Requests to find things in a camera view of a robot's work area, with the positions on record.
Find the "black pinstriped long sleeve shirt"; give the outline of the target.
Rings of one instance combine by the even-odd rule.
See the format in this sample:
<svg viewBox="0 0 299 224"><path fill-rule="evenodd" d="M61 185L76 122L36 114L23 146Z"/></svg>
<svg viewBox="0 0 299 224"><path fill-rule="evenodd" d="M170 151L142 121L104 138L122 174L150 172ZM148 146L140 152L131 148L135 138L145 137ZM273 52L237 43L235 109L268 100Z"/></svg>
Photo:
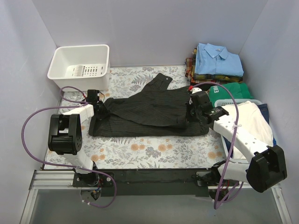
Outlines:
<svg viewBox="0 0 299 224"><path fill-rule="evenodd" d="M187 121L189 87L170 90L172 78L161 73L129 98L108 98L99 104L89 126L93 137L202 136L209 127Z"/></svg>

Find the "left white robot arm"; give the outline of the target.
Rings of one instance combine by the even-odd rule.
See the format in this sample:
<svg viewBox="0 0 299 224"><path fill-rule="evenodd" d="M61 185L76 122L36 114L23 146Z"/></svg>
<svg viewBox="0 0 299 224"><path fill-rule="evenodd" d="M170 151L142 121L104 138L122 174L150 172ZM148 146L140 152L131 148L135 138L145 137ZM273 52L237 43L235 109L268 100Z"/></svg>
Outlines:
<svg viewBox="0 0 299 224"><path fill-rule="evenodd" d="M102 106L101 94L99 90L88 90L85 98L88 105L53 114L50 118L49 150L63 156L73 166L78 180L90 187L100 187L103 177L94 172L97 169L95 162L82 149L81 124L93 117L94 112Z"/></svg>

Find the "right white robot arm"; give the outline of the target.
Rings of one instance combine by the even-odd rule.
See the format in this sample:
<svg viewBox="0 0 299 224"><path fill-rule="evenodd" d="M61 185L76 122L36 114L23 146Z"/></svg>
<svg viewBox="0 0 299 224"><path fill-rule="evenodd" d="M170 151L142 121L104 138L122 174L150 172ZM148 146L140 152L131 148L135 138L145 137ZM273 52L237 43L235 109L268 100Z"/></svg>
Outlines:
<svg viewBox="0 0 299 224"><path fill-rule="evenodd" d="M186 118L209 127L231 142L246 158L247 163L222 161L214 164L207 179L216 185L227 180L248 183L263 193L287 178L285 154L278 145L270 146L246 129L236 125L235 118L221 106L213 107L208 95L198 87L190 87Z"/></svg>

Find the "plaid folded shirt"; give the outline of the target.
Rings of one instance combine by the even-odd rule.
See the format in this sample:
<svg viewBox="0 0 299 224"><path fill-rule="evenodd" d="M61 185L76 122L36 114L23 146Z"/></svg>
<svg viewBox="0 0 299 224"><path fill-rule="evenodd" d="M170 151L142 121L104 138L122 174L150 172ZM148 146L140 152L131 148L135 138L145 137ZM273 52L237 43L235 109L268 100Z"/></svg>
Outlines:
<svg viewBox="0 0 299 224"><path fill-rule="evenodd" d="M213 82L218 84L242 83L243 77L228 75L199 75L195 73L197 49L192 52L192 57L185 59L185 77L190 84L199 84L203 82Z"/></svg>

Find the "floral table mat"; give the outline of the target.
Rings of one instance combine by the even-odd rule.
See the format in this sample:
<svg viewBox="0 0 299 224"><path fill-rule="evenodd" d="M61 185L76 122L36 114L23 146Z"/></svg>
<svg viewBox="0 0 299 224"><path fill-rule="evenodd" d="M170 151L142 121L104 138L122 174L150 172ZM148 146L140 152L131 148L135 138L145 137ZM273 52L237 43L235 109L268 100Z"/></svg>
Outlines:
<svg viewBox="0 0 299 224"><path fill-rule="evenodd" d="M109 86L101 98L128 98L142 90L158 73L172 78L169 89L188 85L185 67L117 67L110 70ZM225 156L221 137L210 130L199 137L96 138L82 124L83 150L98 168L209 168Z"/></svg>

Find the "green folded shirt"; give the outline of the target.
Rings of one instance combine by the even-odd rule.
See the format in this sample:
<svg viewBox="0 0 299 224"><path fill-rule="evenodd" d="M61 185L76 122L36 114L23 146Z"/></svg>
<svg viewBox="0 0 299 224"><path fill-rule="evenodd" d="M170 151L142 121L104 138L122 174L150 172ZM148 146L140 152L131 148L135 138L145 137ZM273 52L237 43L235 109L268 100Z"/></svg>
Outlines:
<svg viewBox="0 0 299 224"><path fill-rule="evenodd" d="M253 99L248 86L245 83L228 83L223 85L234 97L234 99ZM212 86L209 89L209 99L214 103L219 99L232 99L228 92L220 86Z"/></svg>

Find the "white plastic bin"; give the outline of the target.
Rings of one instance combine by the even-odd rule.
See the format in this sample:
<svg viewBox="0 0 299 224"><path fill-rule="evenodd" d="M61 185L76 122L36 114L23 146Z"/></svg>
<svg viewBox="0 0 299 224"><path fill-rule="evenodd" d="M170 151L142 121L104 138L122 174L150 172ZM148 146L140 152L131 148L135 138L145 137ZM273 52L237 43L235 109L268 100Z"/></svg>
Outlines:
<svg viewBox="0 0 299 224"><path fill-rule="evenodd" d="M105 90L110 79L110 47L106 44L65 46L55 50L48 79L64 91Z"/></svg>

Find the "light blue folded shirt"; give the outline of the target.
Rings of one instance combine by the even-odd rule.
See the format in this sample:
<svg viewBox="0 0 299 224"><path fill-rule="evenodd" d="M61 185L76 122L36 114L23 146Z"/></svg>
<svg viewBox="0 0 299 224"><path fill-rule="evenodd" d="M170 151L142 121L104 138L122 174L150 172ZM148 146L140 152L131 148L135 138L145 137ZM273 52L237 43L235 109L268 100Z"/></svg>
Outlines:
<svg viewBox="0 0 299 224"><path fill-rule="evenodd" d="M224 46L199 43L197 45L195 73L198 75L228 75L242 77L244 74L240 57Z"/></svg>

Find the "white garment in basket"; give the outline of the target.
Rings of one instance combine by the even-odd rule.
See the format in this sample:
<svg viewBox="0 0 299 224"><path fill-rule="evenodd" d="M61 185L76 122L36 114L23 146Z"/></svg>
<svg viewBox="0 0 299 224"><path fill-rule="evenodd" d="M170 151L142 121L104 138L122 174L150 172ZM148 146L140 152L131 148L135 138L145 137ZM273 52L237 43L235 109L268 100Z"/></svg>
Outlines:
<svg viewBox="0 0 299 224"><path fill-rule="evenodd" d="M269 122L266 120L264 115L268 115L262 113L258 106L267 106L264 105L256 105L253 102L246 101L237 105L239 111L239 119L238 124L242 125L244 129L246 129L251 135L253 135L258 140L266 143L268 146L274 146L274 138L272 129L269 125ZM229 115L234 116L236 118L236 109L234 105L225 105L222 106L226 111L228 111ZM246 159L245 156L234 146L232 152L232 159Z"/></svg>

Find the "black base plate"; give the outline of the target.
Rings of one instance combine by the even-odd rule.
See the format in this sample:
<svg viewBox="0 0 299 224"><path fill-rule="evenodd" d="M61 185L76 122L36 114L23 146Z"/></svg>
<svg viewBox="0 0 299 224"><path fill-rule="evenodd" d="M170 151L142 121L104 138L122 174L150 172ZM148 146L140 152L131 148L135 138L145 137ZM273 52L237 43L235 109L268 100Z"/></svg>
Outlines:
<svg viewBox="0 0 299 224"><path fill-rule="evenodd" d="M117 196L209 196L217 182L210 168L104 169L116 182ZM101 196L114 196L112 180L103 174L75 173L73 187L101 187Z"/></svg>

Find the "aluminium rail frame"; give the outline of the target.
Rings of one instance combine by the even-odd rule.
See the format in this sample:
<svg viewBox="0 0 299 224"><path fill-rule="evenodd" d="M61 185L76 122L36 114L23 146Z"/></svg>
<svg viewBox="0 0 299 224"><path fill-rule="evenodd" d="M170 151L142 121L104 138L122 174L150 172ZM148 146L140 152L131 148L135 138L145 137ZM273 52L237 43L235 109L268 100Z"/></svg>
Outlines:
<svg viewBox="0 0 299 224"><path fill-rule="evenodd" d="M31 219L33 207L36 201L38 190L40 189L79 189L85 191L95 190L96 188L78 188L73 187L74 170L40 170L35 171L29 187L29 196L26 201L25 209L21 218L22 223L28 223ZM114 179L104 173L108 180L112 180L114 186L114 195L117 194L116 182ZM209 196L217 190L217 187L208 187Z"/></svg>

